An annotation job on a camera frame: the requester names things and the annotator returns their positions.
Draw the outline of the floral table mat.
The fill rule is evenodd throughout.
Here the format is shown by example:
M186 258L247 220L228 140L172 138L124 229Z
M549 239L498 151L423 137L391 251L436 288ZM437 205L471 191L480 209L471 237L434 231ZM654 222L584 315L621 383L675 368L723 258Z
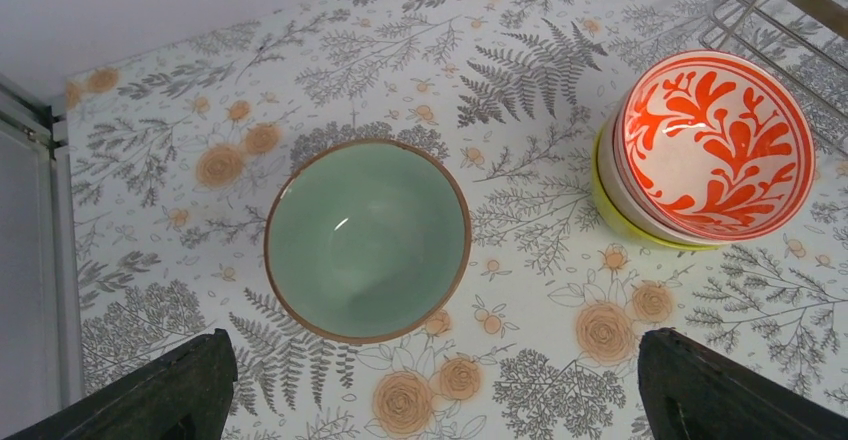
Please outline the floral table mat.
M591 200L594 135L717 1L316 0L72 77L86 392L224 328L228 439L647 439L637 339L669 326L845 413L845 156L721 250L630 242ZM297 167L368 137L444 162L474 247L424 326L355 347L284 312L262 236Z

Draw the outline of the white bowl red rim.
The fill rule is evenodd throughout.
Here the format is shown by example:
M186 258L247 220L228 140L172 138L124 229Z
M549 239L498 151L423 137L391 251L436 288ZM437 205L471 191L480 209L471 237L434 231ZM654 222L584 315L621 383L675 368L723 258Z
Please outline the white bowl red rim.
M674 54L643 73L623 99L613 144L641 207L721 243L780 229L814 183L799 103L763 68L716 50Z

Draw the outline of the yellow bowl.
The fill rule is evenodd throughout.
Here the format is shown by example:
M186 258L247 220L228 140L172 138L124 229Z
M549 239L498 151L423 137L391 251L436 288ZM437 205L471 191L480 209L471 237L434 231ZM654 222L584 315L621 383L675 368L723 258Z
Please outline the yellow bowl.
M662 246L667 249L692 252L718 250L723 248L723 245L696 245L667 241L645 232L627 219L612 203L601 182L598 170L598 155L602 136L603 130L600 130L595 136L593 145L591 160L591 196L595 209L612 231L616 232L620 237L626 238L630 242L645 246Z

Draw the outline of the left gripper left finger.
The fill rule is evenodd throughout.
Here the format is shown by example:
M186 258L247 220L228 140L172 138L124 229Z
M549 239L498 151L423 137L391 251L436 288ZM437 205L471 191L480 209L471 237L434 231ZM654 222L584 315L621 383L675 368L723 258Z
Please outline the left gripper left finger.
M199 335L12 439L219 439L238 367L228 333Z

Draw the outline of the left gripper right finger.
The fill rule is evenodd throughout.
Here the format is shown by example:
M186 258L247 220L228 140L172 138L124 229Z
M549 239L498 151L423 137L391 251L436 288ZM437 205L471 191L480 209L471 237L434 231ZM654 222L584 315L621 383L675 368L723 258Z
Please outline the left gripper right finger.
M656 439L845 439L847 418L671 328L639 344L638 386Z

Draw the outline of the pale green pink-base bowl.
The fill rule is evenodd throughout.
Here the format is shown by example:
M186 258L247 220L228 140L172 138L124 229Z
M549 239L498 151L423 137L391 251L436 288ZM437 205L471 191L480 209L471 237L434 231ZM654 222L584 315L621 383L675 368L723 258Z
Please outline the pale green pink-base bowl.
M263 255L291 318L323 338L368 344L440 310L471 243L466 198L444 164L367 138L324 150L289 177L270 207Z

